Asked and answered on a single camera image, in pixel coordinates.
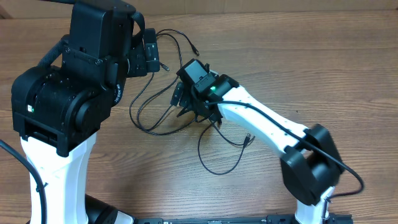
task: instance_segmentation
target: wire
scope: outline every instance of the wire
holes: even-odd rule
[[[199,156],[200,163],[202,164],[202,166],[203,166],[209,173],[214,174],[214,175],[225,175],[225,174],[229,174],[230,172],[232,172],[232,171],[238,166],[239,162],[241,161],[241,158],[242,158],[244,149],[248,146],[248,144],[249,144],[250,142],[252,142],[252,141],[254,140],[255,137],[253,137],[251,140],[250,140],[250,136],[251,136],[250,134],[248,134],[248,135],[245,137],[244,142],[243,142],[243,144],[242,144],[243,147],[242,147],[241,155],[239,156],[238,161],[236,161],[235,165],[234,165],[230,170],[227,170],[226,172],[223,172],[223,173],[216,173],[216,172],[213,172],[213,171],[209,170],[209,168],[207,168],[207,166],[205,165],[205,163],[204,163],[204,162],[202,161],[202,159],[201,159],[201,156],[200,156],[200,141],[201,141],[201,138],[203,137],[203,135],[206,133],[206,131],[207,131],[210,127],[214,126],[215,123],[216,123],[216,121],[212,121],[211,124],[210,124],[209,126],[207,126],[207,127],[202,131],[202,133],[200,134],[199,141],[198,141],[198,156]]]
[[[347,166],[346,164],[344,164],[343,162],[340,162],[339,160],[335,159],[334,157],[332,157],[331,155],[325,153],[324,151],[322,151],[321,149],[319,149],[318,147],[314,146],[313,144],[307,142],[306,140],[304,140],[303,138],[297,136],[296,134],[294,134],[293,132],[291,132],[289,129],[283,127],[283,125],[279,124],[277,121],[275,121],[274,119],[272,119],[268,114],[266,114],[265,112],[263,112],[262,110],[260,110],[259,108],[256,108],[253,105],[250,105],[249,103],[243,103],[243,102],[237,102],[237,101],[219,101],[219,102],[211,102],[211,103],[205,103],[205,106],[213,106],[213,105],[218,105],[218,104],[232,104],[232,105],[241,105],[241,106],[245,106],[247,108],[250,108],[254,111],[257,111],[259,114],[263,115],[265,118],[267,118],[271,123],[273,123],[274,125],[276,125],[278,128],[280,128],[281,130],[283,130],[286,134],[292,136],[293,138],[297,139],[301,144],[304,145],[304,148],[306,149],[310,149],[313,151],[316,151],[317,153],[322,154],[323,156],[325,156],[326,158],[332,160],[333,162],[337,163],[339,166],[341,166],[342,168],[344,168],[345,170],[347,170],[350,174],[352,174],[355,178],[358,179],[359,184],[361,185],[360,188],[358,190],[352,191],[352,192],[347,192],[347,193],[340,193],[340,194],[335,194],[332,196],[329,196],[325,199],[325,206],[323,209],[323,215],[322,218],[325,222],[325,216],[326,216],[326,205],[327,203],[332,199],[332,198],[337,198],[337,197],[344,197],[344,196],[349,196],[349,195],[356,195],[361,193],[364,188],[365,188],[365,184],[363,182],[363,179],[361,178],[361,176],[359,174],[357,174],[353,169],[351,169],[349,166]]]
[[[217,128],[217,126],[216,126],[215,123],[213,123],[212,126],[213,126],[213,128],[216,129],[216,131],[218,132],[218,134],[220,134],[220,136],[221,136],[226,142],[230,143],[230,144],[233,145],[233,146],[243,146],[244,143],[242,143],[242,144],[236,144],[235,142],[232,142],[232,141],[228,140],[228,139],[221,133],[221,131]],[[256,137],[253,136],[253,138],[250,140],[250,142],[248,143],[248,145],[249,145],[250,143],[252,143],[252,142],[254,141],[255,138],[256,138]]]
[[[56,3],[64,3],[64,4],[75,4],[76,0],[40,0],[40,1],[48,1],[48,2],[56,2]]]
[[[35,169],[35,167],[30,164],[27,159],[25,159],[21,154],[19,154],[15,149],[13,149],[11,146],[9,146],[7,143],[5,143],[3,140],[0,139],[0,147],[2,147],[5,151],[10,153],[12,156],[14,156],[26,169],[32,174],[33,179],[36,181],[37,188],[36,191],[39,193],[40,197],[40,206],[41,206],[41,211],[42,211],[42,224],[47,223],[47,204],[45,201],[45,191],[44,191],[44,185],[43,181]]]
[[[160,34],[160,32],[157,33],[157,37],[160,37],[160,36],[162,36],[162,35],[169,36],[169,37],[173,38],[173,40],[174,40],[175,43],[177,44],[178,56],[179,56],[179,59],[180,59],[180,67],[182,67],[182,66],[183,66],[183,62],[182,62],[181,48],[180,48],[180,45],[179,45],[177,39],[176,39],[173,35],[171,35],[171,34]],[[177,77],[173,80],[173,82],[172,82],[171,84],[169,84],[167,87],[165,87],[164,89],[160,90],[160,91],[157,92],[156,94],[154,94],[154,95],[152,95],[151,97],[149,97],[148,99],[146,99],[146,101],[143,102],[143,104],[141,104],[141,106],[140,106],[139,109],[138,109],[138,112],[137,112],[137,121],[135,122],[135,121],[133,120],[132,114],[131,114],[132,105],[133,105],[134,102],[142,95],[142,93],[145,91],[145,89],[146,89],[146,88],[148,87],[148,85],[151,83],[151,81],[153,80],[153,78],[154,78],[154,73],[152,73],[152,76],[151,76],[151,78],[149,79],[148,83],[145,85],[145,87],[140,91],[140,93],[139,93],[139,94],[131,101],[131,103],[130,103],[129,113],[130,113],[130,119],[131,119],[132,123],[133,123],[138,129],[140,129],[140,130],[146,132],[147,134],[151,134],[151,135],[155,135],[155,136],[165,136],[165,135],[169,135],[169,134],[174,134],[174,133],[176,133],[176,132],[178,132],[178,131],[181,131],[182,129],[188,127],[189,125],[191,125],[191,124],[195,121],[194,119],[191,120],[189,123],[184,124],[183,126],[177,128],[176,130],[173,130],[173,131],[169,131],[169,132],[166,132],[166,133],[155,133],[155,132],[153,132],[152,130],[154,130],[155,128],[158,127],[158,124],[159,124],[159,123],[162,121],[162,119],[167,115],[167,112],[169,112],[169,110],[171,109],[172,106],[169,106],[169,108],[168,108],[168,109],[166,110],[166,112],[162,115],[162,117],[161,117],[161,118],[155,123],[155,125],[153,125],[153,127],[151,127],[151,128],[148,128],[148,129],[147,129],[147,128],[143,127],[143,125],[142,125],[141,122],[139,121],[139,116],[140,116],[140,114],[141,114],[143,108],[145,107],[145,105],[148,104],[149,102],[151,102],[154,98],[156,98],[156,97],[160,96],[161,94],[163,94],[163,93],[164,93],[166,90],[168,90],[171,86],[173,86],[174,83],[178,80],[178,76],[177,76]]]
[[[164,32],[164,31],[173,31],[173,32],[176,32],[176,33],[178,33],[178,34],[180,34],[180,35],[183,35],[183,36],[187,39],[187,41],[189,42],[189,44],[191,45],[191,48],[192,48],[193,52],[194,52],[197,56],[200,55],[198,49],[193,45],[193,43],[191,42],[191,40],[190,40],[190,39],[187,37],[187,35],[185,35],[183,32],[181,32],[181,31],[179,31],[179,30],[175,30],[175,29],[162,29],[162,30],[159,31],[157,34],[159,34],[159,33],[161,33],[161,32]]]

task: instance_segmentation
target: wooden table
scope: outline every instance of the wooden table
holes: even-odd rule
[[[146,17],[148,27],[184,31],[200,60],[237,79],[259,101],[281,115],[332,133],[343,160],[362,175],[366,190],[334,200],[331,211],[350,213],[358,223],[398,222],[398,12],[303,12]],[[12,130],[11,85],[68,33],[68,19],[0,21],[1,138],[22,152]],[[194,57],[181,36],[183,60]],[[159,40],[160,59],[170,72],[155,74],[144,99],[168,85],[178,70],[175,44]],[[294,213],[278,158],[260,141],[245,150],[226,176],[209,174],[199,163],[197,141],[207,123],[171,136],[149,136],[129,119],[128,106],[149,77],[127,81],[120,104],[102,125],[88,166],[87,193],[139,218],[253,217]],[[142,114],[153,124],[169,104],[172,90]],[[178,108],[160,131],[177,119]],[[232,123],[221,131],[242,141],[245,130]],[[210,169],[227,170],[240,148],[215,130],[202,142]],[[28,172],[0,151],[0,223],[30,217]],[[358,187],[345,172],[337,192]]]

